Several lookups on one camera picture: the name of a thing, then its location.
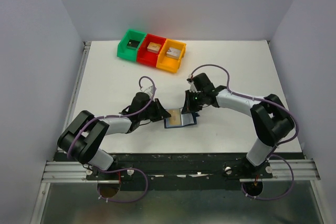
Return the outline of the blue card holder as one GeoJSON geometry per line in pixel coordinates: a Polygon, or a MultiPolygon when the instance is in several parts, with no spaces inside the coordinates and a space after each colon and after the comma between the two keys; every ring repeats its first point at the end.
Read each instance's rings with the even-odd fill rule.
{"type": "Polygon", "coordinates": [[[182,108],[168,109],[167,111],[171,116],[164,119],[165,129],[181,128],[197,124],[199,114],[196,112],[182,114],[182,108]]]}

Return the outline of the gold credit card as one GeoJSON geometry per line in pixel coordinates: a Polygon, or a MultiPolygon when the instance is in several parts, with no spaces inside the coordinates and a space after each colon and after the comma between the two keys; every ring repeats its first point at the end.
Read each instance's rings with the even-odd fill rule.
{"type": "Polygon", "coordinates": [[[168,112],[171,115],[171,117],[167,119],[167,125],[169,127],[181,126],[182,125],[182,119],[181,119],[180,109],[170,109],[170,110],[168,110],[168,112]]]}

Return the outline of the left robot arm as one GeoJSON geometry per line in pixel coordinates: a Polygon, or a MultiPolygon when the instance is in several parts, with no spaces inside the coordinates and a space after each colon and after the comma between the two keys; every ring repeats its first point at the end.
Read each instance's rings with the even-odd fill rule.
{"type": "Polygon", "coordinates": [[[151,99],[147,93],[138,92],[131,104],[116,116],[96,118],[87,110],[81,111],[61,134],[57,145],[68,157],[80,164],[95,166],[104,179],[112,179],[117,170],[113,157],[100,149],[103,138],[112,134],[131,133],[142,121],[157,122],[170,117],[171,114],[158,99],[151,99]]]}

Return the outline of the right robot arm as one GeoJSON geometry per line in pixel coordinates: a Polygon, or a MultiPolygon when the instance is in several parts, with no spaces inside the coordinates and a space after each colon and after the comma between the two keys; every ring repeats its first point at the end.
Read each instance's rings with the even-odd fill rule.
{"type": "Polygon", "coordinates": [[[195,113],[209,105],[231,109],[252,118],[257,139],[241,165],[242,173],[249,178],[260,172],[260,165],[269,157],[276,145],[295,127],[295,122],[279,97],[249,97],[229,91],[227,86],[215,87],[205,73],[188,78],[190,88],[185,91],[182,114],[195,113]]]}

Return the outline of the yellow bin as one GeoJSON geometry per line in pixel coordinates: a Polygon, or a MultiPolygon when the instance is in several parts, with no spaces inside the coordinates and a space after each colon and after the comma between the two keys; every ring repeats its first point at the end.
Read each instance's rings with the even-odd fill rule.
{"type": "Polygon", "coordinates": [[[185,52],[186,43],[172,39],[166,39],[158,54],[156,68],[170,73],[177,73],[185,52]],[[170,49],[175,49],[175,51],[177,51],[175,56],[170,55],[170,49]]]}

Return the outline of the grey block in yellow bin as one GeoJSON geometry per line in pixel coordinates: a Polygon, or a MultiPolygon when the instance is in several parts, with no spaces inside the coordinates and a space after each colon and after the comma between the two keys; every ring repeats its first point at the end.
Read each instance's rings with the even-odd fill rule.
{"type": "Polygon", "coordinates": [[[178,59],[181,52],[182,51],[177,48],[170,47],[166,52],[166,56],[169,58],[178,59]]]}

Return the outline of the red bin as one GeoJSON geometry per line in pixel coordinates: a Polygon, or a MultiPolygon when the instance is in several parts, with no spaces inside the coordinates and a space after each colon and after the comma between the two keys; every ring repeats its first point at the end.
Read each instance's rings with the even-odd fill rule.
{"type": "Polygon", "coordinates": [[[147,34],[139,47],[136,57],[137,63],[155,68],[165,42],[166,38],[164,37],[147,34]]]}

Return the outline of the tan block in red bin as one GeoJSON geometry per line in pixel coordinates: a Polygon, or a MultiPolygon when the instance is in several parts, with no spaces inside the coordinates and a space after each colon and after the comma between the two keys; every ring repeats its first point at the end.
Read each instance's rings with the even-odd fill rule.
{"type": "Polygon", "coordinates": [[[160,48],[161,48],[161,44],[150,42],[147,46],[147,51],[158,53],[160,51],[160,48]]]}

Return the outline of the green bin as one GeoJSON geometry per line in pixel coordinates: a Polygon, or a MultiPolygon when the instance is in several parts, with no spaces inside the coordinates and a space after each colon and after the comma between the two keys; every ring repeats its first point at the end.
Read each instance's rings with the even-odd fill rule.
{"type": "Polygon", "coordinates": [[[138,50],[143,43],[147,33],[128,29],[117,48],[117,57],[136,62],[138,50]]]}

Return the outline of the dark block in green bin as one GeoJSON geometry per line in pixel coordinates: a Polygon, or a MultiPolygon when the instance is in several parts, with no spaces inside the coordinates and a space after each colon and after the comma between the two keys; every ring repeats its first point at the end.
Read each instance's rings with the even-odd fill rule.
{"type": "Polygon", "coordinates": [[[127,43],[127,47],[132,50],[136,50],[139,46],[140,42],[137,40],[130,39],[127,43]]]}

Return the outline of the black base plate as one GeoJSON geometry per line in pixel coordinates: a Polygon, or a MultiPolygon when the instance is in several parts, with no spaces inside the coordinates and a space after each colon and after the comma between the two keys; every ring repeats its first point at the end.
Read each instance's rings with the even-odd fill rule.
{"type": "Polygon", "coordinates": [[[245,153],[116,154],[109,173],[92,168],[90,182],[121,183],[123,191],[239,190],[243,180],[272,178],[269,163],[249,169],[245,153]]]}

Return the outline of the aluminium rail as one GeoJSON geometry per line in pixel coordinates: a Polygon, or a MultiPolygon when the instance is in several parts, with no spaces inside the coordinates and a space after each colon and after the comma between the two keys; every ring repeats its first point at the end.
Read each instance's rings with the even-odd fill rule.
{"type": "Polygon", "coordinates": [[[42,183],[83,183],[86,182],[86,169],[77,162],[47,162],[42,183]]]}

